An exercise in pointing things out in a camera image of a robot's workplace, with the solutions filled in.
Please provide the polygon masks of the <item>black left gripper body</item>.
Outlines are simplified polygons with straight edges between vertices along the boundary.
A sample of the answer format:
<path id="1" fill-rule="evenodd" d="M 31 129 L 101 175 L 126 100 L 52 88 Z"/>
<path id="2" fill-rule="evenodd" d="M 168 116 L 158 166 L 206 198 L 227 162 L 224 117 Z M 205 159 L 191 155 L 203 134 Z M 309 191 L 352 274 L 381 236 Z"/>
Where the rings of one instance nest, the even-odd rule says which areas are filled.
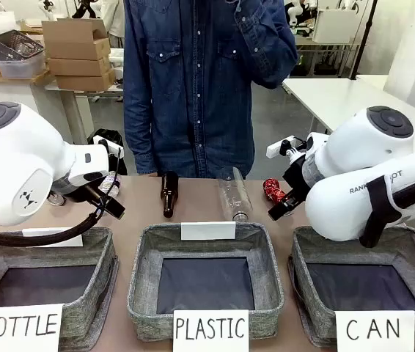
<path id="1" fill-rule="evenodd" d="M 88 183 L 77 189 L 77 202 L 87 202 L 98 210 L 104 209 L 103 199 L 110 197 L 101 191 L 94 183 Z"/>

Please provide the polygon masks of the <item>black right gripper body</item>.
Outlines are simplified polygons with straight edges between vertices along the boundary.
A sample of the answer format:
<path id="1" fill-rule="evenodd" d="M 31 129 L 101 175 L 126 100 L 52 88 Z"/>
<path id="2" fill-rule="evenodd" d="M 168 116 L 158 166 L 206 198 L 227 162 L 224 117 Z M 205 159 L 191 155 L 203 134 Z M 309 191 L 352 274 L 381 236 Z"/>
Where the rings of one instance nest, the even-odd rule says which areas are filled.
<path id="1" fill-rule="evenodd" d="M 287 193 L 289 198 L 295 201 L 304 201 L 311 187 L 306 183 L 302 174 L 304 160 L 295 160 L 288 169 L 285 170 L 283 178 L 291 190 Z"/>

